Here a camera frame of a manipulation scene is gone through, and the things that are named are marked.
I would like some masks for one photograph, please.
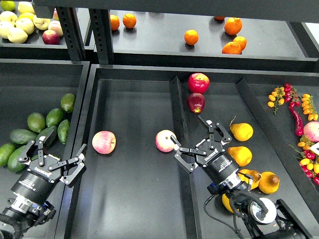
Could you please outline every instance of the camera on robot arm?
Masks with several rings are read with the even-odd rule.
[[[204,120],[201,115],[198,117],[207,128],[208,137],[199,142],[195,148],[183,147],[173,135],[170,138],[175,143],[174,157],[181,166],[189,173],[192,173],[199,166],[212,180],[212,184],[207,187],[211,196],[204,203],[205,212],[211,218],[230,227],[239,238],[243,237],[240,230],[237,229],[236,217],[243,220],[251,238],[254,239],[311,238],[283,200],[279,199],[273,203],[267,198],[259,198],[251,192],[253,177],[243,174],[248,178],[248,183],[240,179],[238,176],[240,173],[239,165],[224,149],[224,145],[231,142],[232,137],[223,125],[219,122],[213,123],[211,120]],[[194,161],[186,162],[182,158],[183,154],[193,157]],[[234,212],[235,228],[216,219],[206,210],[206,205],[218,194],[226,194],[229,198],[230,207]],[[280,210],[284,217],[280,217],[277,210]],[[258,225],[267,225],[273,221],[276,221],[280,229],[264,235]]]
[[[26,170],[11,188],[16,199],[8,199],[10,207],[0,214],[0,221],[12,226],[14,232],[0,230],[0,239],[20,239],[31,227],[52,219],[56,210],[47,199],[57,183],[61,181],[68,187],[73,187],[85,172],[86,144],[82,145],[75,157],[62,161],[47,153],[46,142],[50,142],[51,137],[56,137],[54,130],[38,141],[30,140],[19,156],[18,162],[26,165]],[[34,154],[38,157],[31,160]],[[75,170],[64,175],[71,168]]]

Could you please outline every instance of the red chili pepper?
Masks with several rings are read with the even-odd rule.
[[[319,185],[319,178],[318,177],[314,177],[314,182]]]
[[[300,117],[300,115],[293,109],[289,107],[289,110],[293,114],[293,117],[295,119],[295,134],[297,136],[302,136],[304,134],[304,124]]]
[[[313,173],[311,173],[311,172],[305,172],[306,173],[306,175],[307,175],[307,177],[309,177],[309,178],[312,178],[314,175],[313,175]]]

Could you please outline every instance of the black tray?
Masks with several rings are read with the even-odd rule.
[[[65,145],[58,140],[48,149],[48,153],[69,159],[80,116],[82,100],[86,87],[89,62],[44,61],[44,60],[0,60],[0,145],[10,142],[9,133],[16,128],[27,127],[26,119],[32,112],[44,116],[54,108],[60,108],[62,96],[68,92],[76,95],[70,131]],[[21,175],[12,173],[7,167],[0,167],[0,211],[9,206],[8,198],[15,198],[11,187]],[[24,238],[54,238],[64,184],[59,183],[48,201],[56,210],[55,217],[44,225],[31,228]],[[0,225],[3,230],[10,226]]]
[[[91,69],[74,144],[79,147],[88,143],[88,170],[80,188],[65,192],[62,211],[68,211],[68,215],[59,218],[56,238],[236,238],[230,229],[204,213],[202,205],[210,196],[206,187],[211,183],[206,174],[197,168],[188,175],[173,153],[161,153],[155,147],[155,135],[162,129],[174,130],[182,143],[189,142],[187,147],[194,147],[206,137],[207,131],[197,115],[183,103],[189,94],[188,76],[199,70],[99,65]],[[207,69],[204,73],[211,85],[205,93],[202,116],[226,128],[234,116],[237,122],[253,126],[251,140],[233,140],[229,145],[246,145],[252,150],[254,158],[249,168],[279,175],[278,192],[261,196],[273,201],[282,198],[311,235],[318,237],[319,225],[294,185],[294,175],[289,176],[236,89],[242,77],[259,78],[263,73]],[[179,87],[175,76],[181,80]],[[98,154],[92,147],[93,135],[101,130],[112,131],[117,137],[117,146],[110,155]],[[232,216],[220,197],[207,208],[212,215],[232,224]],[[65,227],[72,224],[72,230]],[[248,237],[240,220],[238,226]],[[276,230],[273,226],[264,226],[264,232]]]

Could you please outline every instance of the avocado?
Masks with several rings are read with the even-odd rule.
[[[26,145],[30,140],[36,139],[36,133],[27,129],[19,128],[10,133],[9,139],[13,143]]]
[[[6,143],[0,147],[0,166],[6,166],[10,155],[16,150],[12,143]]]

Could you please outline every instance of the yellow apple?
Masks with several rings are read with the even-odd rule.
[[[7,21],[0,21],[0,36],[4,39],[8,39],[8,33],[14,26]]]
[[[15,26],[21,28],[28,35],[34,32],[33,21],[31,21],[29,18],[18,19],[15,22]]]
[[[4,11],[0,14],[0,21],[10,22],[13,26],[15,26],[15,21],[17,20],[17,15],[15,15],[12,11]]]
[[[28,2],[28,1],[20,1],[18,4],[18,11],[23,14],[26,12],[31,12],[33,14],[35,14],[32,3]]]
[[[59,21],[50,22],[48,29],[56,31],[60,37],[63,36],[62,27]]]
[[[12,43],[25,43],[28,38],[28,34],[21,28],[13,27],[9,30],[8,39]]]
[[[50,19],[38,18],[36,15],[33,18],[33,24],[35,25],[35,27],[43,31],[48,29],[50,22]]]

